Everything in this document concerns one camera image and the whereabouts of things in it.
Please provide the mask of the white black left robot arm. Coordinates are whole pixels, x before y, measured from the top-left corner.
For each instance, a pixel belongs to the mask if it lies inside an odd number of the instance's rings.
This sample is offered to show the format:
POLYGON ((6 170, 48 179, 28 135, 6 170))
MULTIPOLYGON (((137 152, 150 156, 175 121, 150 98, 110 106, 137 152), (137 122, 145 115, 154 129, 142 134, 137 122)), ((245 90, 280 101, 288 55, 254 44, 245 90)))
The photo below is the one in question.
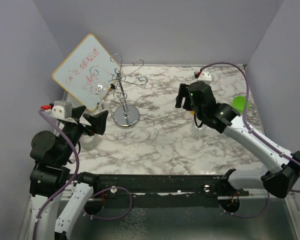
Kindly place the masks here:
POLYGON ((103 135, 109 112, 90 115, 85 110, 53 103, 38 111, 59 134, 44 130, 31 141, 35 166, 30 174, 30 240, 70 239, 84 205, 100 193, 95 176, 78 173, 79 141, 82 135, 103 135))

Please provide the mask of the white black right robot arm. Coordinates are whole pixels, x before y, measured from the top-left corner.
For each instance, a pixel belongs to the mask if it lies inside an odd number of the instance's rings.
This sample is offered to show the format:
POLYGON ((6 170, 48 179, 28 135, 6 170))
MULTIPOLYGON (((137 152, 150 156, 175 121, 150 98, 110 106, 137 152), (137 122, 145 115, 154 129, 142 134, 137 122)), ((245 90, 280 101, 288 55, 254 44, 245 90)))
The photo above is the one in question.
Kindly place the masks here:
POLYGON ((231 172, 219 184, 224 195, 230 196, 241 189, 264 189, 284 199, 292 191, 300 177, 300 151, 280 147, 245 123, 235 108, 216 101, 211 87, 204 81, 180 84, 175 101, 176 108, 193 111, 202 125, 235 140, 263 163, 261 169, 231 172))

